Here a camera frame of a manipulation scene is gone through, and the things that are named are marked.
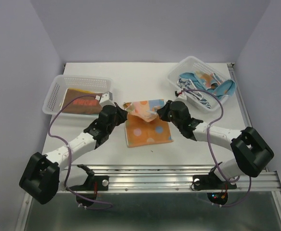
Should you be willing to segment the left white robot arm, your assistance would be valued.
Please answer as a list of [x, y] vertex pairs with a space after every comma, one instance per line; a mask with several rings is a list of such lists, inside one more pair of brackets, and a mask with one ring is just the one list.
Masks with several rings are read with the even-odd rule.
[[72, 162], [103, 145], [114, 128], [127, 120], [127, 116], [127, 111], [116, 103], [104, 106], [98, 118], [72, 141], [64, 141], [62, 147], [46, 154], [34, 153], [19, 186], [40, 204], [48, 203], [61, 188], [67, 188], [67, 179], [60, 180], [61, 172], [68, 168], [66, 175], [69, 176]]

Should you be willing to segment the red and brown towel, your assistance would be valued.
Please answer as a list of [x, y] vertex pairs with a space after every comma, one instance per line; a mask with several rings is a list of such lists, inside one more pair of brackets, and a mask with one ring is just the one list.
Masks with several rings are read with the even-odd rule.
[[60, 104], [61, 109], [65, 107], [62, 113], [97, 115], [102, 110], [99, 101], [95, 99], [97, 95], [101, 96], [102, 93], [86, 94], [68, 88]]

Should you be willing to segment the right white plastic basket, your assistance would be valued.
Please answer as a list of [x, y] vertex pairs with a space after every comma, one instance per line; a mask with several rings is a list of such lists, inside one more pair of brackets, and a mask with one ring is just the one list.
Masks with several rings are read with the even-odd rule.
[[[167, 74], [167, 80], [170, 84], [170, 86], [175, 90], [180, 90], [180, 87], [177, 85], [179, 76], [183, 73], [191, 73], [195, 71], [201, 71], [206, 74], [217, 74], [218, 77], [226, 81], [230, 79], [223, 73], [217, 71], [215, 68], [211, 67], [210, 65], [204, 63], [200, 59], [194, 57], [194, 56], [188, 56], [187, 58], [183, 59], [179, 63], [177, 63]], [[220, 109], [220, 106], [218, 102], [207, 93], [203, 93], [204, 98], [209, 102], [211, 108], [208, 108], [201, 104], [195, 97], [193, 97], [189, 93], [184, 93], [183, 96], [179, 96], [179, 98], [185, 100], [195, 108], [197, 108], [199, 111], [203, 113], [211, 113], [216, 111], [217, 109]]]

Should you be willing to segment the light blue patterned towel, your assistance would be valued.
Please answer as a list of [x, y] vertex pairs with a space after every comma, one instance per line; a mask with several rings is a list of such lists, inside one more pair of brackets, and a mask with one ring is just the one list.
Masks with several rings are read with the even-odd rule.
[[216, 73], [207, 74], [202, 71], [186, 72], [179, 75], [177, 85], [182, 89], [205, 90], [219, 100], [232, 96], [237, 88], [232, 79], [222, 80]]

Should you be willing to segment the orange and blue spotted towel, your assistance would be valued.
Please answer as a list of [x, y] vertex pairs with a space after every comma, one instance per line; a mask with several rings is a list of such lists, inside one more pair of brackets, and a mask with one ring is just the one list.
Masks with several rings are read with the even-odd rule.
[[164, 105], [163, 99], [123, 104], [124, 110], [128, 112], [125, 132], [129, 148], [173, 141], [168, 123], [157, 114], [157, 110]]

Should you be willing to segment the left white plastic basket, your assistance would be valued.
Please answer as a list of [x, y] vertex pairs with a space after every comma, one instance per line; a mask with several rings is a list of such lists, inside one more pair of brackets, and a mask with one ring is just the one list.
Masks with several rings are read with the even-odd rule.
[[64, 95], [68, 88], [105, 93], [113, 91], [113, 80], [107, 77], [58, 75], [50, 85], [44, 104], [43, 113], [56, 115], [60, 109]]

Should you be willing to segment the white and blue printed towel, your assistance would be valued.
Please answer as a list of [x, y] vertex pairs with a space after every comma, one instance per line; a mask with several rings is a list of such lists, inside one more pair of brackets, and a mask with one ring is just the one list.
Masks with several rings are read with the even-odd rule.
[[[194, 85], [193, 81], [191, 79], [186, 78], [179, 78], [177, 81], [177, 85], [182, 89], [196, 89], [196, 86]], [[208, 102], [207, 99], [204, 98], [204, 96], [200, 92], [189, 92], [199, 103], [201, 103], [203, 106], [211, 109], [211, 105]]]

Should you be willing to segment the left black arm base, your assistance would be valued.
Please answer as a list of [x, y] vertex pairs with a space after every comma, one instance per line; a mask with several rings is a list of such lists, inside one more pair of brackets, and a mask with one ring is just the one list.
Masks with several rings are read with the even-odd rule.
[[98, 199], [98, 192], [108, 191], [109, 176], [88, 176], [81, 185], [69, 187], [76, 194], [78, 207], [86, 210], [105, 210], [113, 207], [110, 202]]

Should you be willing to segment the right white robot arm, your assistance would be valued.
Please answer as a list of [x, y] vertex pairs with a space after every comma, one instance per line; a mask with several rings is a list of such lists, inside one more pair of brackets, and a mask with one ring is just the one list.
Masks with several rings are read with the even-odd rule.
[[274, 157], [272, 149], [253, 127], [236, 130], [212, 126], [191, 117], [188, 107], [180, 101], [167, 101], [157, 114], [161, 120], [173, 123], [187, 139], [232, 151], [233, 159], [221, 163], [214, 160], [216, 166], [208, 174], [209, 185], [214, 188], [241, 175], [256, 178]]

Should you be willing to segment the white plastic basket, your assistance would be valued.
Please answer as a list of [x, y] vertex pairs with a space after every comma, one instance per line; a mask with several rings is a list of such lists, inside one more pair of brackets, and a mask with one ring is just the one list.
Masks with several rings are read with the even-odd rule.
[[[204, 63], [200, 59], [194, 57], [194, 56], [188, 56], [187, 58], [183, 59], [179, 63], [177, 63], [167, 74], [167, 80], [170, 84], [170, 86], [175, 90], [180, 90], [180, 87], [177, 85], [179, 76], [183, 73], [191, 73], [195, 71], [201, 71], [206, 74], [217, 74], [218, 77], [226, 81], [230, 79], [223, 73], [217, 71], [215, 68], [211, 67], [210, 65]], [[203, 93], [204, 98], [209, 102], [211, 108], [208, 108], [201, 104], [195, 97], [193, 97], [189, 93], [184, 93], [183, 96], [179, 96], [179, 98], [185, 100], [195, 108], [197, 108], [199, 111], [203, 113], [211, 113], [216, 111], [217, 109], [220, 109], [220, 106], [218, 102], [207, 93]]]
[[105, 93], [113, 91], [113, 80], [107, 77], [58, 75], [50, 85], [44, 104], [43, 113], [56, 115], [60, 109], [64, 95], [68, 88]]

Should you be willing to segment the yellow and blue towel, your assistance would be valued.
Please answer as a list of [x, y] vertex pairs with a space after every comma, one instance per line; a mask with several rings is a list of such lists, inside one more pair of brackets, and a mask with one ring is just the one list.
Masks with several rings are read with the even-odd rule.
[[80, 89], [73, 89], [73, 90], [76, 90], [76, 91], [82, 92], [82, 93], [86, 93], [86, 94], [96, 94], [95, 92], [87, 91], [87, 90], [80, 90]]

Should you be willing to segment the aluminium rail frame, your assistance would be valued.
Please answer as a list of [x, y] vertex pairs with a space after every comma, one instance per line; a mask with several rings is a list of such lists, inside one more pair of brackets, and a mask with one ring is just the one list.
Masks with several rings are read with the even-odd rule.
[[[174, 99], [167, 74], [176, 63], [66, 63], [64, 75], [107, 77], [114, 99]], [[253, 179], [252, 192], [239, 205], [218, 208], [206, 193], [190, 189], [193, 174], [207, 173], [213, 160], [204, 142], [189, 141], [170, 124], [173, 142], [128, 148], [124, 125], [101, 148], [76, 160], [110, 176], [109, 191], [98, 199], [107, 210], [85, 210], [59, 192], [40, 205], [26, 193], [17, 231], [281, 231], [281, 184], [276, 172]]]

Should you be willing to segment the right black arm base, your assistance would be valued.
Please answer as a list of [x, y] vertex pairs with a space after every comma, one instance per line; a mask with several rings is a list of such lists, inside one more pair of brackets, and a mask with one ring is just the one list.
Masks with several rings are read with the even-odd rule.
[[237, 185], [215, 176], [195, 175], [190, 188], [192, 191], [208, 191], [208, 200], [214, 205], [223, 206], [228, 201], [228, 191], [237, 189]]

